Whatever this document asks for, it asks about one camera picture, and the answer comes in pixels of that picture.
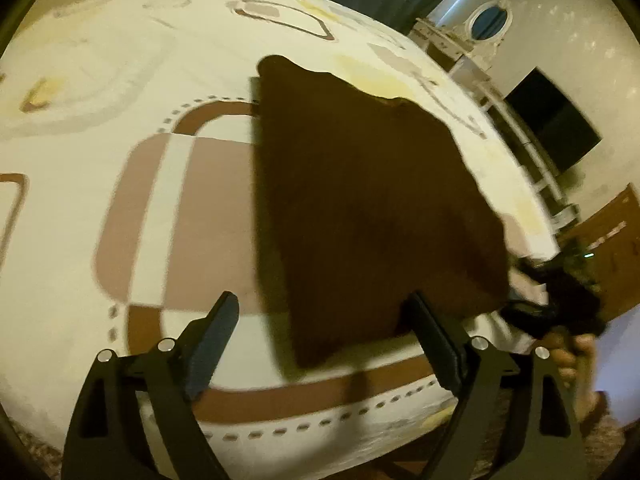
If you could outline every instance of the brown cloth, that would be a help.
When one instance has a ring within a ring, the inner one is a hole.
[[[281,56],[258,73],[258,171],[301,366],[396,335],[417,289],[461,318],[506,300],[502,223],[440,120]]]

